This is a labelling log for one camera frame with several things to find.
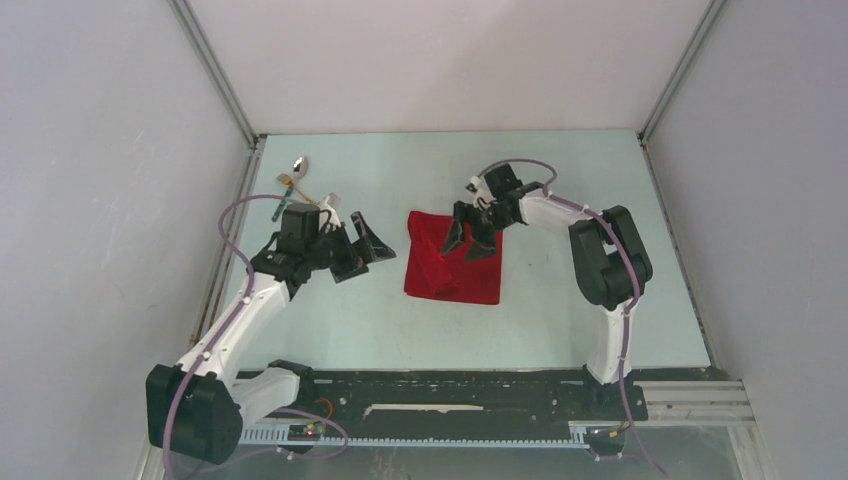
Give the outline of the red satin napkin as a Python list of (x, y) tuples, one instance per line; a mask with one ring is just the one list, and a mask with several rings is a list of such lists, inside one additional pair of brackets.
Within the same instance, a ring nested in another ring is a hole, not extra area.
[(408, 215), (410, 253), (404, 292), (428, 300), (497, 305), (501, 300), (503, 235), (496, 235), (495, 255), (467, 263), (471, 243), (443, 256), (441, 247), (452, 218), (421, 211)]

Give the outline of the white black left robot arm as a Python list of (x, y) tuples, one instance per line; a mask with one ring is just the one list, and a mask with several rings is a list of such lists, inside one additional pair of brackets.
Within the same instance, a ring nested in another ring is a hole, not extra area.
[(148, 440), (173, 453), (221, 465), (238, 446), (245, 427), (283, 408), (304, 416), (316, 403), (315, 388), (295, 366), (266, 367), (240, 383), (239, 362), (266, 325), (280, 314), (317, 271), (341, 283), (365, 274), (395, 251), (351, 215), (357, 239), (348, 236), (334, 196), (316, 205), (294, 202), (246, 264), (246, 278), (209, 331), (175, 364), (157, 365), (145, 381)]

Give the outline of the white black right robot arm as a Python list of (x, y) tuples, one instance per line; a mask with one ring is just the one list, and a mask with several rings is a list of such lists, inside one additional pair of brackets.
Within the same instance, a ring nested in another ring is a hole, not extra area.
[(568, 238), (578, 288), (605, 314), (586, 364), (595, 382), (583, 388), (581, 402), (591, 416), (606, 418), (622, 403), (614, 383), (631, 370), (632, 317), (653, 277), (651, 260), (627, 208), (596, 211), (565, 199), (551, 191), (549, 181), (521, 181), (514, 163), (497, 161), (470, 178), (466, 189), (471, 199), (454, 203), (441, 252), (467, 246), (468, 262), (491, 257), (497, 234), (516, 224)]

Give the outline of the gold fork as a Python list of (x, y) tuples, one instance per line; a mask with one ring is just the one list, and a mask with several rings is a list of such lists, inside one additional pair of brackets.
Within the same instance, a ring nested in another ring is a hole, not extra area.
[(310, 196), (306, 195), (298, 186), (298, 180), (289, 174), (281, 174), (276, 177), (276, 180), (285, 185), (288, 190), (290, 190), (291, 194), (297, 194), (300, 199), (305, 201), (308, 204), (316, 205), (317, 202), (313, 200)]

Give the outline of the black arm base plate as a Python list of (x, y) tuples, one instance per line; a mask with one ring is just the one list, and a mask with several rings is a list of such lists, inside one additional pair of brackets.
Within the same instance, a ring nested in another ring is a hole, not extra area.
[(566, 441), (574, 422), (645, 421), (641, 387), (601, 385), (584, 369), (315, 371), (293, 408), (326, 414), (351, 439)]

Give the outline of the left aluminium frame post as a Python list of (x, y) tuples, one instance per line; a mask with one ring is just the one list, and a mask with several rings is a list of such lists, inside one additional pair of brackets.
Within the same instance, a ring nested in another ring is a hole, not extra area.
[(228, 114), (249, 148), (254, 149), (259, 142), (259, 134), (248, 120), (247, 114), (238, 99), (221, 62), (219, 61), (208, 36), (189, 1), (168, 0), (167, 4), (206, 71), (213, 88), (223, 102)]

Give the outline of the aluminium frame post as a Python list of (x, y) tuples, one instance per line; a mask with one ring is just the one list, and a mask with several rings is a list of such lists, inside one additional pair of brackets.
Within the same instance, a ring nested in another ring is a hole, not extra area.
[(700, 51), (728, 4), (728, 0), (711, 0), (708, 2), (705, 11), (698, 20), (643, 127), (639, 131), (638, 138), (643, 147), (647, 147), (651, 142), (668, 108), (672, 104), (689, 71), (694, 66)]
[(223, 102), (228, 114), (249, 148), (254, 149), (259, 142), (259, 134), (248, 120), (247, 114), (238, 99), (221, 62), (219, 61), (208, 36), (189, 1), (168, 0), (167, 4), (206, 71), (213, 88)]

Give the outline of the right aluminium frame post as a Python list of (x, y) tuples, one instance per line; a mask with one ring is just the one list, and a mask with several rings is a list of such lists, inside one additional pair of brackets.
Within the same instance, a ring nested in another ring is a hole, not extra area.
[(639, 131), (638, 138), (643, 147), (647, 147), (651, 142), (668, 108), (672, 104), (689, 71), (694, 66), (700, 51), (728, 4), (728, 0), (711, 0), (708, 2), (705, 11), (698, 20), (643, 127)]

